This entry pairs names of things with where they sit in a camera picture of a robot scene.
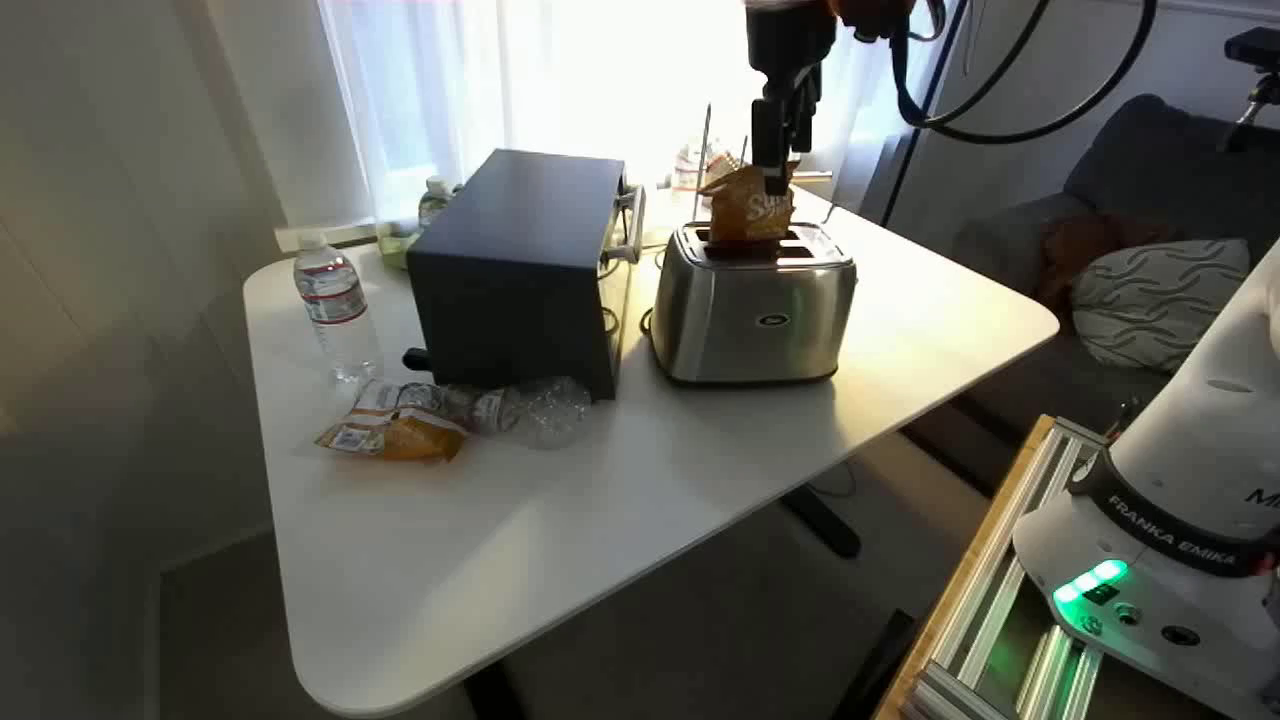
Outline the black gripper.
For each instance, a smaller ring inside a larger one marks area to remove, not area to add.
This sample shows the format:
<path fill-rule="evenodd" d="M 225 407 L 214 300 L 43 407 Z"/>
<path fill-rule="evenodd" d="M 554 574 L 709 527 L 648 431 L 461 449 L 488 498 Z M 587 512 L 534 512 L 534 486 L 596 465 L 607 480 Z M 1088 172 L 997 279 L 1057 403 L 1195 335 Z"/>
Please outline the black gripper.
<path fill-rule="evenodd" d="M 789 147 L 813 153 L 814 101 L 808 87 L 836 39 L 826 0 L 742 0 L 746 63 L 762 78 L 762 95 L 752 105 L 752 167 L 767 198 L 789 192 Z"/>

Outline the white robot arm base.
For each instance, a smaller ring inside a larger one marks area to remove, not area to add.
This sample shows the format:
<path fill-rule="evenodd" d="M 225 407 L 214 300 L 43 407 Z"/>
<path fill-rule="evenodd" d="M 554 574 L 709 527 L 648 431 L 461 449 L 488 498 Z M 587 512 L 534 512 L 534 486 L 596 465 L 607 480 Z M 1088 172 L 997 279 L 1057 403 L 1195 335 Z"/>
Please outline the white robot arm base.
<path fill-rule="evenodd" d="M 1012 548 L 1072 635 L 1225 720 L 1280 720 L 1280 247 Z"/>

